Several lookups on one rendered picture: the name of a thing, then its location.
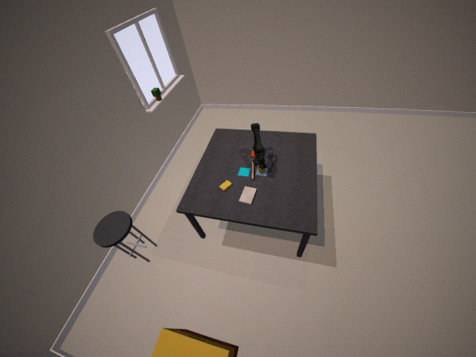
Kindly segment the yellow block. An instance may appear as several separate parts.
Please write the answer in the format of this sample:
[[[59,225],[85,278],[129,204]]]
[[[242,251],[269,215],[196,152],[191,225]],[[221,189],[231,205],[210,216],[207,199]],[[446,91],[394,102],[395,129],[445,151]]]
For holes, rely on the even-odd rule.
[[[223,184],[221,184],[221,185],[219,186],[219,188],[225,192],[231,185],[232,185],[232,183],[230,183],[230,182],[227,180],[227,181],[225,181]]]

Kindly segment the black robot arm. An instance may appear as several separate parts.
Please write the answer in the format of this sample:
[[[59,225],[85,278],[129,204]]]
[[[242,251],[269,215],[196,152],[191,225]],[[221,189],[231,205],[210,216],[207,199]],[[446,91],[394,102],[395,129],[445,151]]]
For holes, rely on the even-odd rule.
[[[259,123],[251,124],[251,130],[254,132],[254,146],[253,146],[254,155],[257,155],[259,159],[259,160],[257,158],[254,159],[253,164],[257,166],[258,163],[259,164],[265,163],[265,159],[263,156],[265,155],[265,148],[261,144],[261,140],[260,140],[260,124]]]

